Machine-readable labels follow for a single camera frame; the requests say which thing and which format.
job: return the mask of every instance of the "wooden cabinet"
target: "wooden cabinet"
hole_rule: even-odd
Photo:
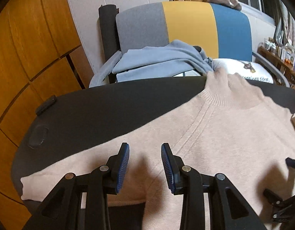
[[[17,147],[0,130],[0,192],[22,203],[10,177],[12,160],[16,150]]]
[[[27,83],[28,79],[11,40],[6,6],[0,14],[0,117]]]
[[[11,105],[4,116],[0,129],[17,146],[36,117],[35,110],[42,104],[40,96],[29,85]]]
[[[21,63],[32,79],[59,57],[41,0],[10,0],[10,30]]]
[[[71,52],[70,57],[85,88],[89,88],[89,84],[94,73],[89,64],[83,47],[80,46],[79,48]]]
[[[24,205],[0,193],[0,221],[6,230],[21,230],[30,216]]]
[[[81,43],[67,0],[42,0],[48,26],[60,56]]]
[[[60,96],[81,89],[66,57],[45,70],[32,85],[43,100],[52,95]]]

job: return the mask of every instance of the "gray chair cushion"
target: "gray chair cushion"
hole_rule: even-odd
[[[125,10],[116,16],[122,54],[129,49],[164,47],[169,44],[162,3]]]

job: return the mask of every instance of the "pink sweater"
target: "pink sweater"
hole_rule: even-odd
[[[109,206],[146,202],[143,229],[179,229],[182,196],[170,193],[160,154],[162,143],[168,142],[185,165],[211,176],[224,173],[266,221],[271,206],[263,198],[265,188],[284,199],[295,194],[295,170],[285,164],[285,158],[295,159],[292,117],[260,88],[219,69],[209,72],[205,89],[182,106],[133,132],[23,177],[21,198],[42,201],[66,173],[90,173],[127,142],[130,159],[125,181],[118,196],[109,196]],[[210,229],[208,208],[206,229]]]

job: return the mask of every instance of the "chair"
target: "chair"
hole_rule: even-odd
[[[202,47],[211,58],[252,61],[252,55],[286,87],[288,80],[268,60],[252,52],[251,26],[242,12],[213,3],[162,2],[118,13],[115,5],[99,8],[106,63],[90,86],[101,85],[129,49],[163,47],[175,39]]]

